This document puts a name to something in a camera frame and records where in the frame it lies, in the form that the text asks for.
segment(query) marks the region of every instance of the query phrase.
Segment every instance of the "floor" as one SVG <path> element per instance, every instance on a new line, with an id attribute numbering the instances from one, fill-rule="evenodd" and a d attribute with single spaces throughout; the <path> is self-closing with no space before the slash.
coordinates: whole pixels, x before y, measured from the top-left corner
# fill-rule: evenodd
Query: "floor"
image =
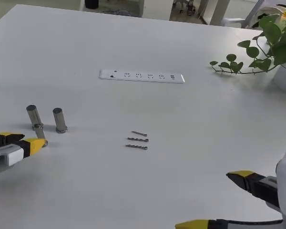
<path id="1" fill-rule="evenodd" d="M 209 0 L 211 5 L 216 5 L 218 0 Z M 231 0 L 228 7 L 226 17 L 245 17 L 255 5 L 256 0 Z M 80 0 L 0 0 L 0 18 L 4 16 L 16 4 L 45 6 L 52 8 L 78 10 Z M 200 0 L 194 0 L 194 6 L 199 7 Z M 187 16 L 186 11 L 180 14 L 181 5 L 177 4 L 172 9 L 171 21 L 182 21 L 189 23 L 199 23 L 202 21 L 197 18 L 197 15 Z M 107 12 L 111 14 L 129 14 L 131 16 L 139 16 L 138 2 L 128 0 L 100 0 L 100 7 L 96 10 L 85 9 L 91 12 Z"/>

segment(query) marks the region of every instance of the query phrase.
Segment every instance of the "black trash bin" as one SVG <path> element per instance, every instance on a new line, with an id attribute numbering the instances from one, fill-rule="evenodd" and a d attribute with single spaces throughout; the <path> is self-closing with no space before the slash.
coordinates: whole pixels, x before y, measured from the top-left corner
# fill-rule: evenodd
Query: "black trash bin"
<path id="1" fill-rule="evenodd" d="M 99 7 L 99 0 L 85 0 L 86 8 L 97 9 Z"/>

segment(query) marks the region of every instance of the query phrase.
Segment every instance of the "screw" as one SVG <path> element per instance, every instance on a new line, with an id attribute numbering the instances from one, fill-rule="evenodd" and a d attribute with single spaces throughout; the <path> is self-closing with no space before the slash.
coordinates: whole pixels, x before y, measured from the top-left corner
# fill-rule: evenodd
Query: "screw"
<path id="1" fill-rule="evenodd" d="M 141 139 L 141 138 L 133 138 L 133 137 L 128 137 L 128 140 L 132 140 L 132 141 L 139 141 L 139 142 L 148 142 L 148 138 L 146 139 Z"/>
<path id="2" fill-rule="evenodd" d="M 35 130 L 35 133 L 36 133 L 38 138 L 43 138 L 45 140 L 45 144 L 43 145 L 43 147 L 46 147 L 48 145 L 48 141 L 46 140 L 46 138 L 44 136 L 42 126 L 40 124 L 35 124 L 34 130 Z"/>
<path id="3" fill-rule="evenodd" d="M 147 137 L 147 134 L 143 134 L 143 133 L 140 133 L 140 132 L 137 132 L 137 131 L 132 131 L 132 133 L 137 134 L 137 135 L 142 135 L 144 137 Z"/>
<path id="4" fill-rule="evenodd" d="M 29 105 L 27 106 L 27 112 L 29 114 L 29 117 L 30 117 L 30 120 L 31 120 L 31 123 L 32 123 L 32 129 L 34 130 L 34 125 L 35 124 L 40 124 L 41 127 L 43 128 L 43 124 L 40 120 L 40 117 L 39 117 L 39 114 L 38 114 L 38 111 L 37 111 L 37 108 L 35 105 Z"/>
<path id="5" fill-rule="evenodd" d="M 147 149 L 147 146 L 135 146 L 135 145 L 126 145 L 126 147 L 131 147 L 131 148 L 138 148 L 138 149 Z"/>
<path id="6" fill-rule="evenodd" d="M 57 107 L 53 110 L 54 119 L 56 123 L 56 132 L 59 134 L 63 134 L 68 131 L 68 127 L 66 126 L 65 119 L 62 114 L 62 109 Z"/>

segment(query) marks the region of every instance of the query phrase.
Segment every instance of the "metal cylinder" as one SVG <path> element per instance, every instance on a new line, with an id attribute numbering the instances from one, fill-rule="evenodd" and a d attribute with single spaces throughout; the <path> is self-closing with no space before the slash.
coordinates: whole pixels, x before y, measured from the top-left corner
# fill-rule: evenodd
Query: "metal cylinder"
<path id="1" fill-rule="evenodd" d="M 56 132 L 63 134 L 68 131 L 68 127 L 65 123 L 65 118 L 63 117 L 62 109 L 57 107 L 53 110 L 54 119 L 56 123 Z"/>
<path id="2" fill-rule="evenodd" d="M 45 139 L 45 144 L 43 145 L 43 147 L 46 147 L 48 145 L 48 141 L 46 140 L 46 137 L 44 136 L 44 132 L 43 132 L 42 126 L 40 124 L 35 124 L 34 125 L 34 130 L 35 130 L 35 133 L 36 133 L 38 138 Z"/>
<path id="3" fill-rule="evenodd" d="M 32 123 L 32 128 L 34 129 L 35 124 L 39 124 L 43 128 L 43 123 L 40 120 L 37 107 L 35 105 L 29 105 L 27 106 L 27 112 L 29 114 L 29 117 Z"/>

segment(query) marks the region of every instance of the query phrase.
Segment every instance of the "power strip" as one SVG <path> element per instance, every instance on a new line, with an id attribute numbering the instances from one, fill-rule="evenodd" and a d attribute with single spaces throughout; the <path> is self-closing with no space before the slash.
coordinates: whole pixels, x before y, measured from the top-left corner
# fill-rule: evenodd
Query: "power strip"
<path id="1" fill-rule="evenodd" d="M 101 79 L 107 80 L 131 80 L 162 83 L 185 83 L 181 74 L 174 73 L 143 73 L 121 70 L 101 70 Z"/>

